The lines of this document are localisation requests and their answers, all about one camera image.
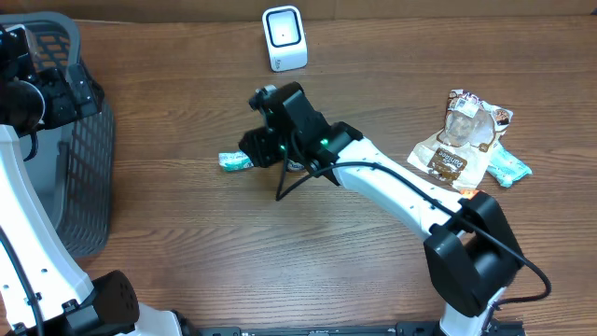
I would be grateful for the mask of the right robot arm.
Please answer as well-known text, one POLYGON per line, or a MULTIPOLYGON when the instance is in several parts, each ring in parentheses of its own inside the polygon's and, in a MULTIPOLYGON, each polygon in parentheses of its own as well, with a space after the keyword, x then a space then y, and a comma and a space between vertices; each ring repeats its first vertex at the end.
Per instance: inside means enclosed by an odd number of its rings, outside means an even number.
POLYGON ((433 287, 445 301, 436 335, 488 335, 493 314, 521 268, 521 249, 497 200, 438 188, 384 155, 345 122, 330 124, 297 82, 256 90, 263 118, 240 150, 260 168, 299 164, 387 211, 423 242, 433 287))

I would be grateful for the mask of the beige brown snack bag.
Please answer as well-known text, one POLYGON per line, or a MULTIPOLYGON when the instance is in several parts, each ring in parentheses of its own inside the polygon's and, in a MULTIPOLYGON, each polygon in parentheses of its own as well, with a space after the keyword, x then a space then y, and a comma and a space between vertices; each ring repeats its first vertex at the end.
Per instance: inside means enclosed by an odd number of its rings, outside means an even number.
POLYGON ((450 91, 444 124, 418 143, 408 163, 459 191, 476 189, 514 113, 470 91, 450 91))

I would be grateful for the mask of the green lid jar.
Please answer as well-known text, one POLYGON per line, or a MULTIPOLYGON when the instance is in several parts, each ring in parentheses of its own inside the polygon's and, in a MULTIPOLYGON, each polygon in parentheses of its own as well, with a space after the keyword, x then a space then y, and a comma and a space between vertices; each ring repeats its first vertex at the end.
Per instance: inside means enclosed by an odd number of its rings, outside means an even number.
POLYGON ((290 173, 303 172, 305 170, 305 166, 300 162, 289 160, 286 165, 286 170, 290 173))

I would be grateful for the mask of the small teal wipes pack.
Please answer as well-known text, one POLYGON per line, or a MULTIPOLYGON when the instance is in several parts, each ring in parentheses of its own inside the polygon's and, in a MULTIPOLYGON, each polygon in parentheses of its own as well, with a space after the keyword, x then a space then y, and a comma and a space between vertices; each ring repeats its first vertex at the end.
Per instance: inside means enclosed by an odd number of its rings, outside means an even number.
POLYGON ((221 152, 218 154, 218 163, 225 172, 236 172, 254 167, 250 158, 242 151, 221 152))

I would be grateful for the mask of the orange snack packet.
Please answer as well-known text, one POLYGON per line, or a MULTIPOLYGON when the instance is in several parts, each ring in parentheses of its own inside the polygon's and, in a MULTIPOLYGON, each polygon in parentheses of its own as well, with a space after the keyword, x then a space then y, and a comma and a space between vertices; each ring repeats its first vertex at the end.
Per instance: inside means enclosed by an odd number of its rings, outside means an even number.
POLYGON ((464 198, 472 199, 479 193, 479 190, 478 189, 463 189, 460 191, 460 193, 464 198))

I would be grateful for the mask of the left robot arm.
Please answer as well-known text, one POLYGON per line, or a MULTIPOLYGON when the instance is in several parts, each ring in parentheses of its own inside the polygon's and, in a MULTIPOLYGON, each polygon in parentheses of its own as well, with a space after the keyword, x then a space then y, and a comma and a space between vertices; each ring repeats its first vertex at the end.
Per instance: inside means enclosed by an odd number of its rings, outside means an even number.
POLYGON ((176 311, 138 301, 121 271, 77 259, 109 233, 115 120, 53 12, 1 19, 1 297, 13 335, 192 335, 176 311))

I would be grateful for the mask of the teal tissue pack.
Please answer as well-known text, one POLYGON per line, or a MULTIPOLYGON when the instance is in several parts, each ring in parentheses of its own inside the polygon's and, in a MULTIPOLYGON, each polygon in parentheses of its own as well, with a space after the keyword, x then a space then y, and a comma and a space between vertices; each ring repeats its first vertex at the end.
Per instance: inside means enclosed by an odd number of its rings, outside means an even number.
POLYGON ((500 142, 493 146, 487 172, 503 188, 511 188, 515 182, 533 173, 528 165, 507 151, 500 142))

